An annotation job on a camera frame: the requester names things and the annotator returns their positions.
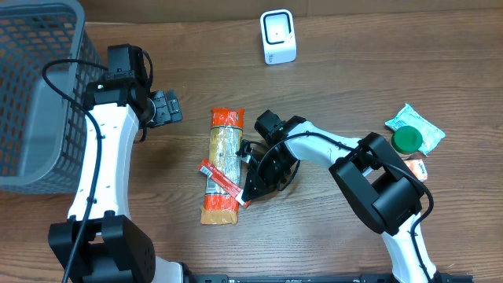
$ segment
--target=white charger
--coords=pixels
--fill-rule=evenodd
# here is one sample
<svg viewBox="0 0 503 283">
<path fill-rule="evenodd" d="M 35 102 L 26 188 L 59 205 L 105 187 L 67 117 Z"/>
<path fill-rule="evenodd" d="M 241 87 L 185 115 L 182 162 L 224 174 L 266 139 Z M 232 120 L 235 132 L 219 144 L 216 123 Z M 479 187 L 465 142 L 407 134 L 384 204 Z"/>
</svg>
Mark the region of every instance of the white charger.
<svg viewBox="0 0 503 283">
<path fill-rule="evenodd" d="M 286 9 L 268 11 L 260 17 L 266 64 L 292 62 L 297 57 L 293 16 Z"/>
</svg>

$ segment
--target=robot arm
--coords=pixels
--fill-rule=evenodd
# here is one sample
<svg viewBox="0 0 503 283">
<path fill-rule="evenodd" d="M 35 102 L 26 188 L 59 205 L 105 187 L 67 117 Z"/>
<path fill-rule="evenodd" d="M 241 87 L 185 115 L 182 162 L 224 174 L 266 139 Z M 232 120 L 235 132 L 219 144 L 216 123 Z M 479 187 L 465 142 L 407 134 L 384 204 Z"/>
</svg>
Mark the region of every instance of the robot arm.
<svg viewBox="0 0 503 283">
<path fill-rule="evenodd" d="M 274 190 L 297 160 L 320 164 L 330 170 L 354 213 L 372 231 L 383 237 L 395 278 L 403 283 L 428 282 L 409 233 L 413 223 L 420 217 L 420 197 L 424 192 L 390 168 L 385 168 L 385 173 L 373 184 L 365 178 L 372 169 L 380 167 L 366 159 L 367 154 L 394 164 L 413 176 L 383 137 L 374 133 L 364 139 L 340 137 L 316 128 L 301 117 L 294 116 L 289 121 L 281 121 L 269 110 L 257 119 L 255 129 L 268 146 L 275 147 L 276 151 L 262 160 L 260 168 L 253 162 L 248 165 L 248 186 L 245 186 L 243 193 L 245 201 Z M 307 135 L 293 138 L 301 133 Z M 341 149 L 333 142 L 309 133 L 322 134 L 355 150 Z M 248 151 L 248 154 L 255 155 L 251 160 L 261 160 L 262 156 L 253 150 Z M 261 178 L 255 175 L 257 170 Z M 436 267 L 428 257 L 419 226 L 415 233 L 421 258 L 429 277 L 433 278 Z"/>
<path fill-rule="evenodd" d="M 180 265 L 156 257 L 150 238 L 130 220 L 127 183 L 134 136 L 140 128 L 182 119 L 173 91 L 166 95 L 150 91 L 152 72 L 147 78 L 143 56 L 136 46 L 110 46 L 108 72 L 86 86 L 83 107 L 96 119 L 102 141 L 94 202 L 84 222 L 97 160 L 95 129 L 86 117 L 79 188 L 67 222 L 52 224 L 48 236 L 49 246 L 65 269 L 72 248 L 77 247 L 69 270 L 73 282 L 149 283 L 161 282 L 160 278 L 181 282 Z M 78 231 L 84 231 L 81 241 L 75 239 Z M 99 233 L 103 242 L 91 243 Z"/>
</svg>

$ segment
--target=gray plastic basket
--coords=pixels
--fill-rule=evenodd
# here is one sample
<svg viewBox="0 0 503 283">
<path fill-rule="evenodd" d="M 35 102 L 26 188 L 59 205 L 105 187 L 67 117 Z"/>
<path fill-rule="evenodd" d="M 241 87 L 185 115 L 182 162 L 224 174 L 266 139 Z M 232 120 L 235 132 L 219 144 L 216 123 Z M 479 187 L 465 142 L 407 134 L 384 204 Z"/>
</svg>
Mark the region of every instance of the gray plastic basket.
<svg viewBox="0 0 503 283">
<path fill-rule="evenodd" d="M 86 140 L 84 115 L 43 81 L 45 63 L 79 58 L 101 64 L 73 0 L 0 3 L 0 189 L 74 193 Z M 82 101 L 102 70 L 53 66 L 48 77 Z"/>
</svg>

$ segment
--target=green lid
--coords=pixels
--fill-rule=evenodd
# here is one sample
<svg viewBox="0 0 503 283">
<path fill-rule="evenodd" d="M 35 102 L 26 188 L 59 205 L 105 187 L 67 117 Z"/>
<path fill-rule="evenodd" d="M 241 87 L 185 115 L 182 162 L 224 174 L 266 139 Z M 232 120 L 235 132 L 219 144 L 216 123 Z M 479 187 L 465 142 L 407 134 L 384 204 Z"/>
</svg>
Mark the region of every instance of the green lid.
<svg viewBox="0 0 503 283">
<path fill-rule="evenodd" d="M 391 137 L 391 145 L 401 154 L 415 153 L 423 144 L 423 136 L 415 128 L 404 126 L 399 128 Z"/>
</svg>

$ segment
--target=white packet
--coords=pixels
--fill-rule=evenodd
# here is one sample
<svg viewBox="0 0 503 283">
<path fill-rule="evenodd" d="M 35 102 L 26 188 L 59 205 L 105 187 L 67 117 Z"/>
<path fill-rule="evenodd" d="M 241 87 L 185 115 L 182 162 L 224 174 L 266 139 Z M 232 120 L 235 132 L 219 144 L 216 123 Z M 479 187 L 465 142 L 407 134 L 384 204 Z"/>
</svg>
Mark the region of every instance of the white packet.
<svg viewBox="0 0 503 283">
<path fill-rule="evenodd" d="M 421 117 L 421 115 L 414 111 L 412 106 L 408 104 L 400 110 L 394 119 L 387 121 L 384 125 L 390 127 L 392 130 L 397 130 L 403 126 L 411 126 L 418 129 L 423 136 L 423 144 L 419 148 L 419 151 L 424 155 L 430 153 L 440 140 L 446 136 L 442 130 Z"/>
</svg>

